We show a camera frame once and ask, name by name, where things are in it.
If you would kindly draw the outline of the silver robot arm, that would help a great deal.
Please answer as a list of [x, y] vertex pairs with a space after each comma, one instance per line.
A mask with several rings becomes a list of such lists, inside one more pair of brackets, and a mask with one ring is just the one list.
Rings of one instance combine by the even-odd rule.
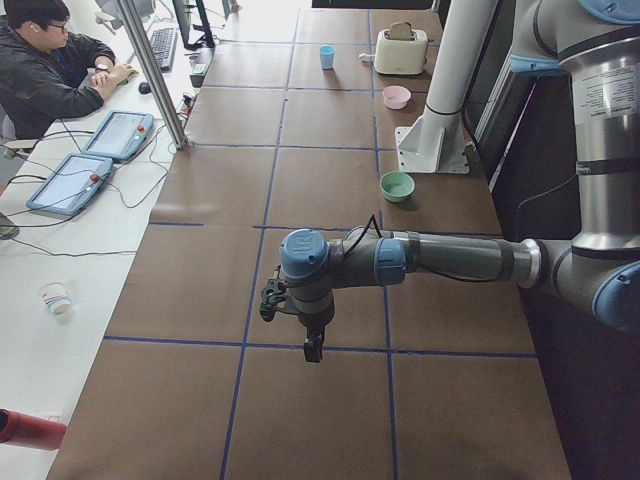
[[383, 231], [375, 222], [326, 240], [296, 230], [261, 293], [260, 314], [294, 315], [307, 361], [319, 362], [340, 288], [386, 286], [415, 271], [541, 286], [625, 332], [639, 329], [639, 5], [520, 1], [513, 71], [571, 77], [581, 229], [571, 240], [518, 243]]

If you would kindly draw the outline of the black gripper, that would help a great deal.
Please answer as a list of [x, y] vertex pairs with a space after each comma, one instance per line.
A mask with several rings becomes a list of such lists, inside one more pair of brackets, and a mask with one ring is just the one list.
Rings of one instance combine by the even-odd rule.
[[293, 297], [292, 303], [297, 310], [299, 322], [306, 328], [307, 337], [303, 343], [305, 361], [320, 363], [323, 358], [325, 327], [334, 318], [333, 296], [325, 295], [321, 299], [313, 301]]

